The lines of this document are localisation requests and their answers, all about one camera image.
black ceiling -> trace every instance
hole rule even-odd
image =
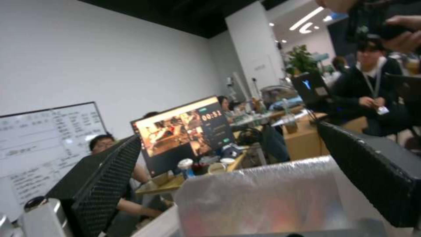
[[[81,0],[98,7],[211,38],[227,29],[225,17],[256,0]],[[260,0],[269,10],[286,0]]]

headphones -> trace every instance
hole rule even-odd
[[[252,145],[260,142],[262,139],[262,132],[255,128],[245,128],[241,130],[237,138],[238,145]]]

laptop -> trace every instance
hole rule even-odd
[[[337,111],[329,88],[318,72],[300,74],[292,79],[292,84],[307,108],[324,113]]]
[[[386,74],[386,77],[406,102],[421,102],[421,78],[392,74]]]

green leaves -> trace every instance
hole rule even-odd
[[[295,46],[292,51],[288,52],[288,55],[290,57],[290,64],[301,73],[319,71],[317,63],[312,59],[305,45]]]

man wearing cap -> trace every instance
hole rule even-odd
[[[404,129],[409,126],[408,113],[397,103],[393,83],[385,76],[386,73],[401,75],[402,71],[396,60],[383,56],[383,49],[380,39],[359,43],[357,64],[332,87],[339,106],[366,116],[368,129],[365,132],[377,136],[384,135],[385,127]]]

